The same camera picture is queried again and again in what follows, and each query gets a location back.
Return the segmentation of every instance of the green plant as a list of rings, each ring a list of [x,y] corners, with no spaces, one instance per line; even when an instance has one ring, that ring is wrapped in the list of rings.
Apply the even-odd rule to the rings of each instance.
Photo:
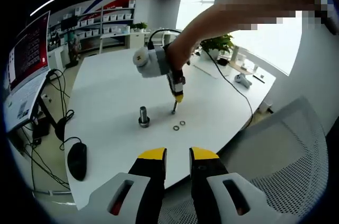
[[[137,26],[135,24],[133,24],[133,23],[128,24],[128,26],[130,26],[131,29],[136,29],[137,28]]]
[[[147,24],[144,23],[144,22],[137,23],[137,24],[136,24],[136,28],[137,28],[137,29],[146,29],[146,28],[147,28]]]
[[[213,39],[203,40],[200,45],[203,50],[208,51],[209,49],[217,49],[219,51],[226,51],[229,52],[230,48],[234,46],[231,41],[233,38],[230,34],[226,34],[223,36],[219,36]]]

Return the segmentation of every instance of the computer mouse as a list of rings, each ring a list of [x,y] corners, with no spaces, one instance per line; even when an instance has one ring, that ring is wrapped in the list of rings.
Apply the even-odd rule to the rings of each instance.
[[[67,155],[69,172],[78,181],[85,178],[87,171],[87,146],[81,142],[72,145]]]

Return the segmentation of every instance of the floor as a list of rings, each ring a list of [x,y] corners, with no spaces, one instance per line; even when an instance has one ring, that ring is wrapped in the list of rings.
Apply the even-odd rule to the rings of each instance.
[[[116,51],[123,49],[124,47],[117,48],[107,48],[104,52]],[[79,64],[76,67],[69,68],[64,72],[66,79],[66,90],[65,92],[68,95],[71,95],[73,84],[76,78],[76,75],[79,71],[82,61],[85,57],[97,54],[98,51],[88,52],[86,54],[82,54],[79,60]],[[54,80],[53,83],[58,86],[57,80]],[[47,85],[43,94],[47,94],[52,101],[49,103],[47,100],[45,104],[55,118],[58,121],[62,117],[61,110],[61,100],[60,93],[51,85]],[[253,116],[253,121],[251,125],[265,119],[270,114],[268,112],[264,114],[260,114],[256,112]],[[67,175],[65,169],[65,155],[64,152],[59,150],[59,146],[61,141],[55,136],[53,128],[51,127],[50,133],[42,138],[41,145],[36,148],[36,151],[40,154],[44,162],[50,167],[52,172],[58,176],[63,181],[67,182]],[[33,154],[33,158],[41,163],[41,160],[38,158],[36,154]],[[62,187],[60,184],[55,182],[50,176],[45,174],[37,165],[33,164],[33,176],[36,190],[40,191],[67,191],[66,188]],[[39,200],[41,205],[52,215],[59,216],[67,213],[72,213],[77,211],[72,195],[45,195],[42,193],[35,193],[35,197]]]

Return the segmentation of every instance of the black cable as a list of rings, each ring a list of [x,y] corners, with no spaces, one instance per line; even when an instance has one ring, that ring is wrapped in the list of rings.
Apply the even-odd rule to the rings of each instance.
[[[227,78],[222,74],[221,70],[219,69],[217,63],[213,60],[213,58],[210,56],[210,54],[204,50],[208,56],[211,58],[211,60],[213,61],[214,65],[217,67],[218,71],[220,72],[221,76],[224,78],[224,80],[226,80],[242,97],[244,97],[248,103],[248,106],[249,106],[249,109],[251,110],[251,119],[249,121],[249,123],[246,125],[245,129],[248,128],[248,126],[251,124],[252,120],[253,120],[253,110],[252,110],[252,107],[251,107],[251,104],[249,103],[248,101],[248,98],[242,94],[229,80],[227,80]]]
[[[46,168],[48,170],[46,170],[43,166],[41,166],[29,153],[28,151],[25,149],[26,145],[24,146],[24,152],[30,157],[30,159],[37,165],[39,166],[45,173],[47,173],[52,179],[54,179],[57,183],[59,183],[61,186],[67,188],[70,190],[69,187],[67,187],[66,185],[69,185],[68,183],[66,183],[65,181],[63,181],[62,179],[60,179],[58,176],[56,176],[55,174],[53,174],[53,172],[51,171],[51,169],[47,166],[47,164],[43,161],[42,157],[40,156],[40,154],[35,150],[34,145],[31,143],[31,141],[29,140],[27,134],[24,132],[24,130],[22,129],[23,133],[25,134],[29,144],[32,147],[32,153],[33,151],[39,156],[39,158],[41,159],[42,163],[46,166]]]
[[[148,45],[147,45],[147,49],[148,49],[148,50],[154,49],[154,45],[153,45],[153,42],[152,42],[153,36],[154,36],[156,33],[158,33],[158,32],[164,32],[164,31],[171,31],[171,32],[181,33],[181,31],[178,31],[178,30],[172,30],[172,29],[160,29],[160,30],[155,31],[155,32],[152,33],[151,36],[149,37]]]
[[[32,129],[30,129],[30,128],[26,127],[25,125],[24,125],[24,127],[25,127],[26,129],[30,130],[30,131],[33,131]]]
[[[60,72],[61,73],[61,76],[63,77],[64,79],[64,89],[61,89],[61,82],[60,82],[60,79],[59,77],[61,76],[58,76],[58,74],[56,74],[56,71]],[[65,93],[65,90],[66,90],[66,78],[65,78],[65,75],[64,73],[59,70],[59,69],[55,69],[55,71],[53,72],[54,75],[56,75],[57,79],[58,79],[58,83],[59,83],[59,89],[55,86],[54,88],[59,90],[60,91],[60,98],[61,98],[61,108],[63,110],[63,118],[66,118],[66,121],[68,121],[70,118],[72,118],[72,116],[74,115],[74,110],[70,109],[70,110],[67,110],[67,104],[66,104],[66,100],[65,100],[65,95],[67,95]]]
[[[149,41],[152,41],[152,37],[158,33],[158,32],[164,32],[164,31],[171,31],[171,32],[177,32],[177,33],[181,33],[181,31],[178,30],[172,30],[172,29],[160,29],[160,30],[156,30],[154,33],[151,34],[151,36],[149,37]]]
[[[59,146],[59,149],[61,151],[65,150],[65,143],[71,139],[78,139],[80,141],[80,143],[82,143],[81,139],[79,139],[78,137],[70,137],[70,138],[67,138],[60,146]]]
[[[36,148],[37,146],[35,146],[35,145],[33,145],[33,144],[31,143],[31,141],[29,140],[29,137],[27,136],[27,134],[24,132],[23,129],[22,129],[22,132],[24,133],[24,135],[26,136],[26,138],[27,138],[27,140],[28,140],[28,142],[29,142],[29,144],[26,144],[26,145],[29,145],[29,146],[32,147],[32,150],[38,155],[38,157],[40,158],[41,162],[46,166],[46,168],[48,169],[48,171],[49,171],[53,176],[55,176],[58,180],[60,180],[62,183],[68,184],[68,183],[66,183],[65,181],[63,181],[62,179],[58,178],[56,175],[53,174],[52,170],[51,170],[51,169],[49,168],[49,166],[43,161],[43,159],[42,159],[42,157],[40,156],[40,154],[35,150],[35,148]]]
[[[38,167],[40,167],[45,173],[47,173],[52,179],[54,179],[58,184],[60,184],[61,186],[63,186],[63,187],[65,187],[65,188],[67,188],[68,190],[70,190],[70,188],[69,187],[67,187],[65,184],[65,182],[60,182],[59,181],[59,178],[56,176],[56,175],[54,175],[54,174],[51,174],[50,172],[48,172],[43,166],[41,166],[28,152],[27,152],[27,150],[25,149],[24,150],[25,151],[25,153],[27,154],[27,156],[28,157],[30,157],[30,159],[35,163],[35,164],[37,164],[37,166]]]
[[[54,72],[54,74],[57,76],[59,87],[61,89],[61,82],[60,82],[60,79],[58,77],[58,74],[56,74],[55,72]],[[61,108],[63,110],[63,117],[65,117],[65,109],[64,109],[64,101],[63,101],[64,99],[63,99],[63,92],[62,91],[60,91],[60,98],[61,98]]]
[[[51,81],[48,82],[48,83],[51,84],[56,90],[62,91],[62,90],[60,90],[59,88],[57,88]],[[70,96],[69,96],[67,93],[63,92],[63,94],[65,94],[68,98],[70,98]]]

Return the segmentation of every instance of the computer monitor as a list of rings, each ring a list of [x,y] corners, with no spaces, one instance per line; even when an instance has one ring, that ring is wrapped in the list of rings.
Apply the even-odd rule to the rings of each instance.
[[[15,90],[24,81],[48,67],[47,26],[49,12],[35,19],[17,36],[17,43],[10,52],[8,72],[10,88]]]

